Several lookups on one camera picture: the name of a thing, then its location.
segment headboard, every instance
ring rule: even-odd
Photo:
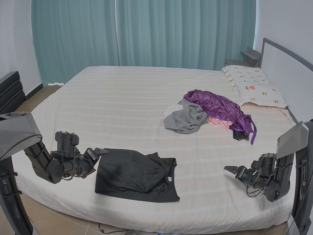
[[[0,79],[0,115],[14,112],[26,100],[19,79],[17,71]]]
[[[259,67],[285,96],[288,110],[296,123],[313,119],[312,64],[264,38]]]

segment white cloth on floor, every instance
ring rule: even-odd
[[[172,114],[172,112],[175,111],[180,111],[182,110],[184,107],[182,106],[182,104],[172,104],[170,105],[166,111],[164,112],[164,118],[166,118],[168,115]]]

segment baseboard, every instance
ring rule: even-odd
[[[35,89],[33,89],[31,92],[29,92],[26,95],[26,100],[29,100],[33,95],[39,92],[42,88],[43,88],[42,84],[38,85]]]

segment white wall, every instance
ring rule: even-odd
[[[39,84],[33,33],[32,0],[0,0],[0,77],[18,71],[27,95]]]
[[[313,64],[313,0],[257,0],[254,49],[266,37]]]

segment pink scrunchie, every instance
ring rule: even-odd
[[[233,121],[220,120],[216,117],[209,117],[209,121],[213,124],[220,124],[225,129],[229,129],[229,127],[233,124]]]

